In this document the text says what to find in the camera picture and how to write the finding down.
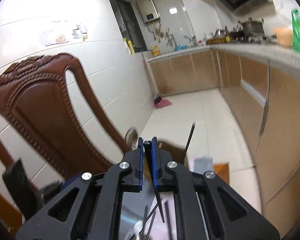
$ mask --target cooking pot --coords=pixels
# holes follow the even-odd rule
[[[265,36],[265,31],[263,30],[263,24],[265,23],[264,19],[259,21],[252,21],[252,18],[249,18],[247,22],[238,21],[242,25],[244,36]]]
[[[224,39],[227,35],[227,30],[225,29],[216,29],[216,32],[214,34],[215,39]]]

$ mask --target kitchen cabinet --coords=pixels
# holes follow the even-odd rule
[[[219,70],[219,63],[218,63],[217,51],[215,49],[212,49],[211,53],[212,53],[212,59],[213,59],[214,68],[216,70],[217,87],[219,89],[221,89],[221,79],[220,79],[220,70]]]
[[[169,59],[153,61],[150,63],[151,71],[157,85],[158,92],[161,95],[169,95],[175,92],[175,82],[173,80],[173,71]]]
[[[271,201],[266,203],[264,216],[283,237],[300,217],[300,170]]]
[[[241,91],[242,120],[241,130],[251,156],[254,157],[259,143],[259,131],[264,108],[245,89]]]
[[[221,72],[222,94],[225,97],[228,104],[230,104],[229,74],[227,69],[226,53],[224,51],[217,50],[217,54]]]
[[[151,61],[149,67],[162,96],[211,89],[220,82],[210,50]]]
[[[228,93],[230,101],[228,103],[234,117],[240,124],[242,116],[240,57],[231,53],[225,53],[225,57],[229,74]]]
[[[270,89],[264,131],[255,155],[263,203],[300,165],[300,79],[270,62]]]
[[[211,51],[192,53],[196,89],[204,90],[217,87],[216,71]]]
[[[268,60],[263,59],[264,63],[241,57],[242,79],[253,86],[264,97],[267,96],[268,88]]]
[[[190,54],[170,58],[174,93],[186,93],[197,90],[196,77]]]

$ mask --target wooden chair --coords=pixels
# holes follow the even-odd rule
[[[72,109],[66,70],[70,70],[82,95],[123,153],[130,148],[102,110],[78,59],[69,54],[29,57],[13,63],[0,76],[0,114],[65,179],[80,172],[102,173],[112,163],[93,147]],[[0,141],[0,160],[13,159]]]
[[[6,225],[6,229],[9,230],[12,236],[15,236],[17,230],[22,225],[22,215],[16,210],[4,197],[0,194],[0,220]],[[0,239],[9,239],[7,230],[0,223]]]

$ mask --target metal screw cap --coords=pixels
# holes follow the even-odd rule
[[[216,174],[213,172],[213,171],[207,171],[205,173],[205,176],[208,178],[208,179],[213,179],[215,178]]]
[[[84,180],[89,180],[92,178],[92,174],[90,172],[85,172],[84,174],[82,174],[81,178]]]
[[[169,168],[175,168],[175,167],[178,166],[178,163],[176,163],[176,162],[168,162],[168,163],[167,163],[167,166],[168,166]]]
[[[121,169],[127,169],[127,168],[129,168],[129,166],[130,166],[130,164],[127,163],[127,162],[122,162],[122,163],[119,164],[119,167]]]

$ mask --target cabinet handle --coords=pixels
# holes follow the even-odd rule
[[[269,103],[269,90],[270,90],[270,60],[268,61],[268,67],[267,67],[267,98],[266,98],[265,107],[263,108],[261,127],[259,130],[259,138],[261,138],[266,125],[266,116],[268,112],[268,103]]]

